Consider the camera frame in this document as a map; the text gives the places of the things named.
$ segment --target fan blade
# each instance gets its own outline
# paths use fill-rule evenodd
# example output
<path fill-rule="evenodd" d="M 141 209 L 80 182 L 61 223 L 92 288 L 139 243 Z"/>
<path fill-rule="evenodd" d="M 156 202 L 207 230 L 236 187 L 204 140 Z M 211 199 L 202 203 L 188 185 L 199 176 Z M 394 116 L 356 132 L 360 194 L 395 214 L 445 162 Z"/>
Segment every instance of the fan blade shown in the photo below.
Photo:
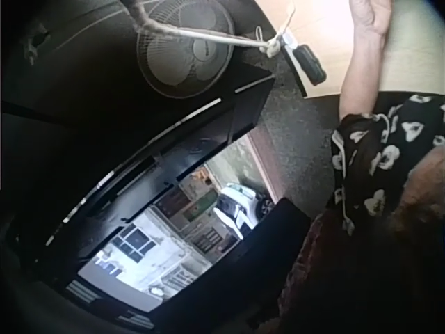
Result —
<path fill-rule="evenodd" d="M 214 30 L 216 14 L 211 6 L 202 3 L 193 3 L 179 10 L 179 23 L 181 27 L 193 29 Z"/>
<path fill-rule="evenodd" d="M 162 83 L 177 86 L 187 79 L 194 57 L 189 39 L 157 38 L 147 48 L 148 67 Z"/>

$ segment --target black floral blouse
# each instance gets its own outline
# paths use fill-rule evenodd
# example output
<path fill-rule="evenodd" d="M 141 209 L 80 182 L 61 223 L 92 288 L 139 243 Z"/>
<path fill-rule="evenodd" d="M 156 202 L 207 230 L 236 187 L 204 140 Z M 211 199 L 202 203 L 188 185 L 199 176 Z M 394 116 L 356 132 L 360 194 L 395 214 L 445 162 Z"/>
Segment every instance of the black floral blouse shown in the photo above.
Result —
<path fill-rule="evenodd" d="M 332 135 L 335 192 L 349 235 L 394 210 L 410 171 L 445 144 L 445 99 L 413 95 L 387 113 L 348 115 Z"/>

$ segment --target parked car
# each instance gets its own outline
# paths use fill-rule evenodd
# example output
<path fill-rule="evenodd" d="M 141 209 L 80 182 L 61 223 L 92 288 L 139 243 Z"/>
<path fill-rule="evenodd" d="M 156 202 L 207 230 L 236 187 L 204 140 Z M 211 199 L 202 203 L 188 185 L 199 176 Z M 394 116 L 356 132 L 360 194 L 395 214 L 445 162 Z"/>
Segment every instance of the parked car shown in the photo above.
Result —
<path fill-rule="evenodd" d="M 268 195 L 240 184 L 228 183 L 221 190 L 213 210 L 226 226 L 244 239 L 273 206 Z"/>

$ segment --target woman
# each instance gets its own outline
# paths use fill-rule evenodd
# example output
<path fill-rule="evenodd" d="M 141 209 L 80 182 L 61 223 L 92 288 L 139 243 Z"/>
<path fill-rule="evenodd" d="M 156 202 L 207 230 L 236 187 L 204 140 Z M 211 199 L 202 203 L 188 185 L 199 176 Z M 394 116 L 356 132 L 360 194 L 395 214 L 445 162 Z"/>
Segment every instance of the woman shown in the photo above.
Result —
<path fill-rule="evenodd" d="M 288 275 L 280 316 L 258 333 L 412 329 L 445 314 L 444 97 L 413 95 L 373 113 L 391 0 L 350 0 L 350 10 L 334 195 Z"/>

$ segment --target concrete floor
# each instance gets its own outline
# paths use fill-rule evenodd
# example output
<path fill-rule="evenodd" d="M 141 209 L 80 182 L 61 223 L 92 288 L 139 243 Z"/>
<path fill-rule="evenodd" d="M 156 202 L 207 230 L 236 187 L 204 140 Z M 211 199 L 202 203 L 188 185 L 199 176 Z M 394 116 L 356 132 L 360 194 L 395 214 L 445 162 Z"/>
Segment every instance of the concrete floor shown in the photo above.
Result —
<path fill-rule="evenodd" d="M 304 99 L 282 54 L 267 59 L 250 50 L 244 60 L 275 74 L 258 128 L 262 136 L 270 136 L 280 174 L 275 182 L 281 182 L 282 192 L 296 206 L 315 217 L 334 186 L 330 137 L 338 125 L 338 97 Z"/>

